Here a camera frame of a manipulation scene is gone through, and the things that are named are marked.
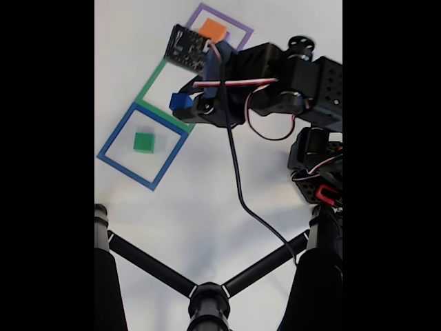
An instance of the green square outline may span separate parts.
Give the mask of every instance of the green square outline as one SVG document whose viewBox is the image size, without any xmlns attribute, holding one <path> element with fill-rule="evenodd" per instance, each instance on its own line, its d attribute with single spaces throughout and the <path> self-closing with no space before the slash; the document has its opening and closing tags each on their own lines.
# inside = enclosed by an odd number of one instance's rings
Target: green square outline
<svg viewBox="0 0 441 331">
<path fill-rule="evenodd" d="M 143 97 L 145 96 L 147 91 L 152 87 L 154 81 L 156 80 L 156 78 L 158 78 L 159 74 L 161 73 L 161 71 L 165 67 L 165 64 L 167 64 L 167 60 L 163 59 L 159 63 L 159 65 L 156 67 L 156 69 L 153 71 L 152 76 L 150 76 L 147 83 L 145 83 L 143 89 L 139 92 L 139 94 L 136 97 L 134 102 L 139 104 L 140 106 L 143 106 L 144 108 L 147 108 L 151 112 L 157 114 L 158 116 L 162 117 L 164 120 L 169 121 L 171 124 L 174 124 L 178 128 L 186 131 L 187 133 L 190 133 L 195 126 L 194 123 L 187 125 L 186 123 L 179 121 L 176 117 L 173 117 L 172 115 L 167 114 L 163 110 L 153 106 L 151 103 L 148 103 L 143 100 Z"/>
</svg>

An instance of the black cable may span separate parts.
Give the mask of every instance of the black cable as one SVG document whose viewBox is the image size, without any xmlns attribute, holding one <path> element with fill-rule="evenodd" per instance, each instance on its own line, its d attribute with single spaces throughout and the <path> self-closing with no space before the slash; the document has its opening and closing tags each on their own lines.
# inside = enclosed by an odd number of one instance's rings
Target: black cable
<svg viewBox="0 0 441 331">
<path fill-rule="evenodd" d="M 242 185 L 240 184 L 240 173 L 239 173 L 239 164 L 237 162 L 237 154 L 236 154 L 236 148 L 234 147 L 234 140 L 233 140 L 233 132 L 229 121 L 229 108 L 228 108 L 228 98 L 227 98 L 227 86 L 225 85 L 225 60 L 223 57 L 220 59 L 220 106 L 225 112 L 225 123 L 227 125 L 227 132 L 228 132 L 228 140 L 229 140 L 229 147 L 232 151 L 232 157 L 233 157 L 233 165 L 234 165 L 234 173 L 236 175 L 236 186 L 237 186 L 237 192 L 239 196 L 240 204 L 242 205 L 243 209 L 253 216 L 257 221 L 259 221 L 262 225 L 264 225 L 269 231 L 273 232 L 276 237 L 278 237 L 286 246 L 288 251 L 291 253 L 292 257 L 294 258 L 294 264 L 297 265 L 296 261 L 296 254 L 294 254 L 294 251 L 289 246 L 288 241 L 277 232 L 276 229 L 274 229 L 272 226 L 270 226 L 266 221 L 261 219 L 255 212 L 250 210 L 245 202 L 243 201 L 243 194 L 242 194 Z"/>
</svg>

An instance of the white wire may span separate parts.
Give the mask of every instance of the white wire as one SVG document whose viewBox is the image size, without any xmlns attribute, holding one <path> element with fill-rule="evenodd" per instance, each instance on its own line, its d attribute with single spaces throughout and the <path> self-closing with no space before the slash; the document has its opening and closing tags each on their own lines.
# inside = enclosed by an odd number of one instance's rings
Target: white wire
<svg viewBox="0 0 441 331">
<path fill-rule="evenodd" d="M 226 86 L 248 86 L 248 85 L 262 85 L 268 83 L 274 83 L 277 81 L 276 78 L 258 78 L 258 79 L 244 79 L 241 81 L 225 81 Z M 194 87 L 197 88 L 212 88 L 220 86 L 221 81 L 195 81 L 193 83 Z"/>
<path fill-rule="evenodd" d="M 316 177 L 319 177 L 320 175 L 319 174 L 313 174 L 312 176 L 309 176 L 309 177 L 303 177 L 303 178 L 294 178 L 294 176 L 292 176 L 291 177 L 291 180 L 292 181 L 307 181 L 308 179 L 310 179 L 310 178 L 316 178 Z"/>
<path fill-rule="evenodd" d="M 216 47 L 216 45 L 214 45 L 213 41 L 210 41 L 209 46 L 212 48 L 214 54 L 216 55 L 216 57 L 218 58 L 219 62 L 222 62 L 222 56 L 221 53 L 219 52 L 218 48 Z"/>
<path fill-rule="evenodd" d="M 311 170 L 308 170 L 308 171 L 307 171 L 307 174 L 313 174 L 315 171 L 317 171 L 317 169 L 318 169 L 319 167 L 325 165 L 326 163 L 331 162 L 332 160 L 334 160 L 334 159 L 336 159 L 336 158 L 338 158 L 338 157 L 341 157 L 342 155 L 343 155 L 343 153 L 342 153 L 342 154 L 339 154 L 339 155 L 336 155 L 336 156 L 334 156 L 334 157 L 330 157 L 329 159 L 326 159 L 326 160 L 324 160 L 324 161 L 321 161 L 318 165 L 315 165 Z"/>
</svg>

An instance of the black metal rod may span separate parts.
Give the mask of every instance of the black metal rod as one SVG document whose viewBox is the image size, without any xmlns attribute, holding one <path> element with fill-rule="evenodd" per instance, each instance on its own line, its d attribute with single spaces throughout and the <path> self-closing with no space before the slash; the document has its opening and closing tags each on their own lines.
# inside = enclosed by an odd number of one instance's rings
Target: black metal rod
<svg viewBox="0 0 441 331">
<path fill-rule="evenodd" d="M 306 249 L 308 240 L 304 234 L 308 235 L 309 230 L 302 232 L 296 238 L 288 241 L 295 254 L 299 254 Z M 257 282 L 259 279 L 280 267 L 290 259 L 292 259 L 292 255 L 289 253 L 286 246 L 280 246 L 277 250 L 269 253 L 266 257 L 256 262 L 248 269 L 243 270 L 240 274 L 225 282 L 223 286 L 227 289 L 229 297 L 232 298 L 234 295 Z"/>
<path fill-rule="evenodd" d="M 189 298 L 190 293 L 196 286 L 195 283 L 173 269 L 170 269 L 149 254 L 144 253 L 142 250 L 122 239 L 117 234 L 114 234 L 112 231 L 108 231 L 107 235 L 110 238 L 109 247 L 113 252 Z"/>
</svg>

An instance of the tripod leg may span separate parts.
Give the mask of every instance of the tripod leg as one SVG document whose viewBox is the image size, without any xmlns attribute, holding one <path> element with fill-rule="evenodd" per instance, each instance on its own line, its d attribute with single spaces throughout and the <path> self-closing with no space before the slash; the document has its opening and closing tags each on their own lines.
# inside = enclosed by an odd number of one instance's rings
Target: tripod leg
<svg viewBox="0 0 441 331">
<path fill-rule="evenodd" d="M 339 229 L 330 212 L 327 206 L 313 211 L 307 251 L 298 263 L 280 331 L 342 329 Z"/>
<path fill-rule="evenodd" d="M 107 210 L 95 205 L 94 329 L 127 331 L 114 257 L 107 239 Z"/>
</svg>

